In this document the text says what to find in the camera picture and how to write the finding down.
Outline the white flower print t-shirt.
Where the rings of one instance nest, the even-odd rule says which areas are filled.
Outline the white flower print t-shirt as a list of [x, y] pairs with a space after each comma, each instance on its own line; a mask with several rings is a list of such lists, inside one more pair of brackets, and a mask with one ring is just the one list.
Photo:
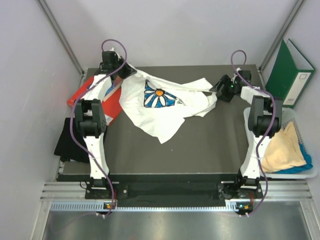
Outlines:
[[119, 103], [136, 127], [163, 144], [186, 118], [204, 117], [215, 108], [212, 88], [205, 78], [179, 84], [139, 70], [122, 82]]

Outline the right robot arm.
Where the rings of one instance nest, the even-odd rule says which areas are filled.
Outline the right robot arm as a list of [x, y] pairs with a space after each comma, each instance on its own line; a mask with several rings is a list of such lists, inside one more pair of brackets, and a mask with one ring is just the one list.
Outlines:
[[261, 190], [260, 177], [266, 176], [262, 170], [264, 153], [282, 126], [283, 101], [271, 97], [258, 86], [250, 85], [251, 78], [249, 70], [238, 68], [233, 77], [225, 74], [213, 86], [213, 91], [223, 102], [229, 103], [233, 97], [239, 96], [250, 104], [248, 116], [244, 118], [248, 139], [245, 160], [234, 182], [219, 185], [220, 196], [228, 200], [245, 198]]

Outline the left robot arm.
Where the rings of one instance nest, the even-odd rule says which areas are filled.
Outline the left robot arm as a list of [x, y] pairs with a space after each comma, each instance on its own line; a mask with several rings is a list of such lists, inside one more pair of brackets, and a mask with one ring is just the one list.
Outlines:
[[79, 95], [73, 105], [74, 124], [83, 138], [90, 164], [90, 178], [86, 199], [115, 199], [115, 190], [109, 178], [104, 150], [104, 137], [109, 124], [118, 115], [123, 80], [137, 71], [114, 49], [102, 51], [102, 61], [88, 89]]

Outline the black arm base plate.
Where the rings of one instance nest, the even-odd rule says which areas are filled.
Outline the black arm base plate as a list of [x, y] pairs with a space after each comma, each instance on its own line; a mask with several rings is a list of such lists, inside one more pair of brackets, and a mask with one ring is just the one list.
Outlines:
[[87, 187], [87, 199], [106, 199], [114, 197], [121, 201], [142, 201], [147, 203], [167, 202], [178, 198], [200, 201], [231, 200], [260, 197], [258, 189], [237, 189], [233, 183], [214, 182], [128, 182], [114, 183], [105, 188]]

